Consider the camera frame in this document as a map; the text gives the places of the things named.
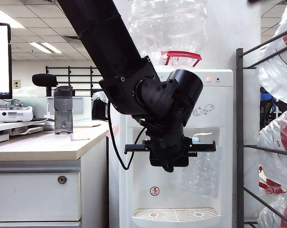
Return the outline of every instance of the fluorescent light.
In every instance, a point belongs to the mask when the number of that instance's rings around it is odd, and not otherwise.
[[[49,50],[47,50],[46,48],[42,47],[41,45],[35,43],[35,42],[32,42],[32,43],[29,43],[30,45],[34,46],[35,48],[38,48],[40,51],[43,51],[45,53],[51,53]]]
[[[11,28],[17,28],[17,29],[25,28],[23,25],[21,25],[15,19],[11,18],[9,15],[2,12],[1,10],[0,10],[0,22],[1,23],[8,23]]]
[[[53,45],[50,45],[49,43],[41,43],[41,44],[43,44],[45,47],[51,49],[52,51],[56,53],[62,53],[61,51],[59,51],[57,48],[55,48]]]

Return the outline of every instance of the desk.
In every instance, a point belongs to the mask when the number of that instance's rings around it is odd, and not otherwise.
[[[106,122],[89,140],[39,132],[0,143],[0,227],[108,226]]]

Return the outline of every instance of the red handle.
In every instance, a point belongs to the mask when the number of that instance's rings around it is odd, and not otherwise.
[[[171,57],[187,57],[187,58],[197,59],[197,61],[193,65],[193,67],[195,67],[200,60],[202,60],[202,58],[199,54],[187,52],[187,51],[162,51],[161,54],[167,55],[167,61],[166,61],[165,65],[168,65]]]

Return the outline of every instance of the drip tray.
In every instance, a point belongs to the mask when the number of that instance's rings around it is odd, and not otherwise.
[[[146,219],[153,221],[187,222],[219,217],[218,211],[212,208],[187,209],[138,209],[133,219]]]

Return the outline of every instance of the black metal rack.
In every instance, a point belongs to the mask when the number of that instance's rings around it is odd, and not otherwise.
[[[237,123],[237,228],[244,228],[244,225],[250,225],[251,227],[255,228],[257,222],[256,221],[245,221],[244,220],[244,192],[247,192],[249,195],[251,195],[253,198],[258,200],[260,203],[262,203],[265,207],[267,207],[269,210],[273,211],[276,215],[278,215],[281,219],[287,222],[287,218],[279,213],[276,209],[274,209],[272,206],[267,204],[263,199],[255,195],[253,192],[251,192],[249,189],[247,189],[244,186],[244,148],[253,148],[260,151],[266,151],[266,152],[273,152],[278,154],[287,155],[287,152],[285,151],[278,151],[273,150],[269,148],[263,148],[258,147],[256,145],[244,145],[243,144],[243,70],[244,69],[255,69],[257,65],[269,60],[270,58],[279,55],[280,53],[287,50],[287,47],[277,51],[276,53],[271,54],[270,56],[258,61],[255,64],[252,64],[251,66],[244,67],[243,66],[243,57],[251,53],[252,51],[255,51],[259,49],[260,47],[271,43],[274,40],[277,40],[284,35],[287,34],[286,32],[283,32],[272,39],[268,40],[267,42],[264,42],[246,52],[243,52],[242,48],[237,49],[236,51],[236,104],[237,104],[237,110],[236,110],[236,123]]]
[[[96,81],[93,81],[93,77],[95,76],[101,76],[101,75],[94,75],[94,70],[98,70],[98,68],[96,67],[71,67],[71,66],[68,66],[68,67],[49,67],[49,66],[46,66],[45,67],[46,69],[46,73],[50,73],[49,70],[50,69],[67,69],[67,74],[64,74],[64,75],[57,75],[57,74],[54,74],[56,76],[65,76],[67,80],[65,81],[58,81],[58,84],[66,84],[68,83],[68,85],[70,86],[71,84],[90,84],[90,89],[75,89],[75,91],[90,91],[90,94],[91,96],[93,95],[94,93],[94,89],[93,89],[93,86],[95,84],[98,84],[98,82]],[[72,70],[73,69],[89,69],[90,70],[90,74],[89,75],[77,75],[77,74],[72,74]],[[89,81],[71,81],[71,77],[74,77],[74,76],[78,76],[78,77],[90,77],[90,80]]]

